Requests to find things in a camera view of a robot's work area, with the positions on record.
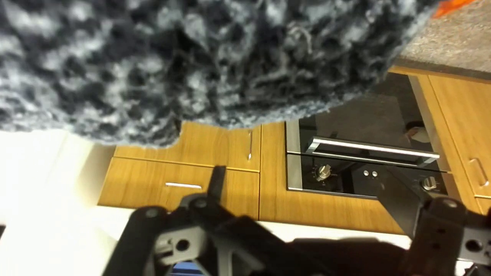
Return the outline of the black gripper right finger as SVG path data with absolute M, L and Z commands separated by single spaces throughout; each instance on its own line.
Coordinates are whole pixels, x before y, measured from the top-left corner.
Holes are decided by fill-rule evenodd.
M 402 232 L 413 238 L 417 230 L 422 209 L 430 201 L 430 195 L 397 169 L 381 169 L 376 180 L 377 200 L 391 215 Z

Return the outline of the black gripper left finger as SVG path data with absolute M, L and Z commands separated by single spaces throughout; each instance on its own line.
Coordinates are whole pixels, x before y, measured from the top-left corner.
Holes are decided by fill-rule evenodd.
M 212 171 L 209 187 L 207 187 L 207 198 L 215 203 L 219 203 L 222 197 L 224 183 L 226 183 L 226 168 L 215 166 Z

